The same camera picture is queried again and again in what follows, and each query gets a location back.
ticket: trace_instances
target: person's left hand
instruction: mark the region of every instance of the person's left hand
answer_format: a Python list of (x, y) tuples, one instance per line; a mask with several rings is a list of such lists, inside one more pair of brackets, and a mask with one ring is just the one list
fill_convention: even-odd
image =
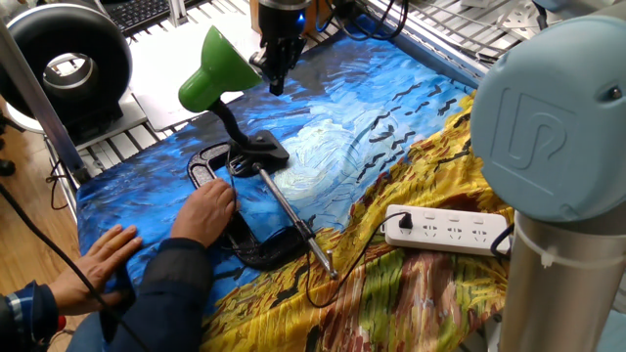
[[(98, 292), (104, 290), (115, 270), (126, 263), (141, 246), (142, 239), (135, 238), (136, 234), (135, 226), (122, 231), (121, 225), (115, 225), (91, 246), (85, 256), (74, 262)], [(63, 271), (48, 287), (57, 302), (59, 315), (81, 315), (103, 308), (70, 268)], [(113, 306), (122, 300), (123, 294), (114, 291), (102, 294), (102, 298)]]

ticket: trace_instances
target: power outlet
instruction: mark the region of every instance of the power outlet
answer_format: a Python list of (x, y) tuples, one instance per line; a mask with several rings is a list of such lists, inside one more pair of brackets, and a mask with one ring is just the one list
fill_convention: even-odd
[[(413, 229), (400, 228), (401, 216), (389, 219), (382, 231), (391, 245), (493, 255), (491, 243), (507, 229), (507, 219), (498, 214), (390, 205), (386, 216), (403, 211), (411, 214)], [(509, 248), (509, 241), (498, 246), (503, 253)]]

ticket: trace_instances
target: dark jacket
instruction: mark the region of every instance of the dark jacket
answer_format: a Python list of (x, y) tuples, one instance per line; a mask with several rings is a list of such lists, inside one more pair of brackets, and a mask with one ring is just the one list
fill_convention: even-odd
[[(151, 352), (196, 352), (211, 285), (212, 271), (204, 247), (187, 239), (166, 240), (148, 264), (137, 300), (123, 320)], [(0, 349), (45, 350), (58, 321), (54, 297), (45, 285), (31, 283), (7, 297), (0, 296)], [(142, 349), (119, 327), (110, 351)]]

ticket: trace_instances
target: person's right hand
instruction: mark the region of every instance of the person's right hand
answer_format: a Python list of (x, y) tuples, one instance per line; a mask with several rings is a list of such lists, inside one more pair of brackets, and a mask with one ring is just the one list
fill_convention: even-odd
[(233, 189), (222, 179), (204, 184), (193, 192), (178, 212), (171, 237), (212, 245), (235, 211)]

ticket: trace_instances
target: metal bracket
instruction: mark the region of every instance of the metal bracket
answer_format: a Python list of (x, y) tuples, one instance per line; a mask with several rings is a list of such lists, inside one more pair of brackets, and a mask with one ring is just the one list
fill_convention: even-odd
[(184, 0), (167, 0), (169, 3), (169, 21), (177, 27), (189, 21)]

